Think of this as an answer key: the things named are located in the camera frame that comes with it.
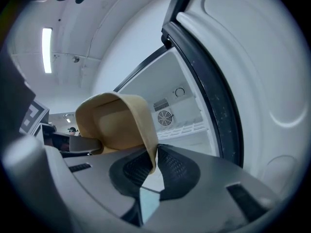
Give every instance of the circular fan grille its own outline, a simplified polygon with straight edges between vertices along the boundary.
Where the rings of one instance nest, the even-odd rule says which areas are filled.
[[[160,111],[157,115],[157,120],[163,126],[168,126],[172,122],[172,115],[168,111]]]

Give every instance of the rectangular vent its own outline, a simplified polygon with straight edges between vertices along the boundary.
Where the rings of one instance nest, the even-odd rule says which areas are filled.
[[[267,212],[241,184],[227,186],[227,190],[249,222]]]
[[[92,167],[89,163],[83,163],[76,166],[70,166],[69,170],[74,173]]]
[[[155,111],[163,110],[164,108],[169,107],[167,99],[161,99],[160,101],[154,103]]]

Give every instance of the black slot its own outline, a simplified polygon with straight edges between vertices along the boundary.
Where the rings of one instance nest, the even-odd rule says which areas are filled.
[[[83,163],[76,166],[70,166],[69,170],[74,173],[92,167],[89,163]]]
[[[267,212],[241,184],[227,186],[227,190],[249,222]]]

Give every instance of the white rack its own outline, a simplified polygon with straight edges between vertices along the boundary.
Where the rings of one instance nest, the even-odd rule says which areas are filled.
[[[159,140],[167,140],[206,130],[207,128],[202,121],[197,122],[197,120],[194,120],[192,122],[185,122],[183,125],[177,125],[175,128],[159,131],[156,134]]]

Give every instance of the ceiling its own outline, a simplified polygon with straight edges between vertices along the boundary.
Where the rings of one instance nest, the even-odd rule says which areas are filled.
[[[118,32],[151,1],[32,2],[12,30],[9,52],[39,98],[55,98],[66,92],[70,99],[70,91],[85,94],[91,90],[101,60]],[[45,73],[43,68],[41,37],[44,27],[53,29],[52,74]],[[74,57],[79,58],[77,63],[73,62]]]

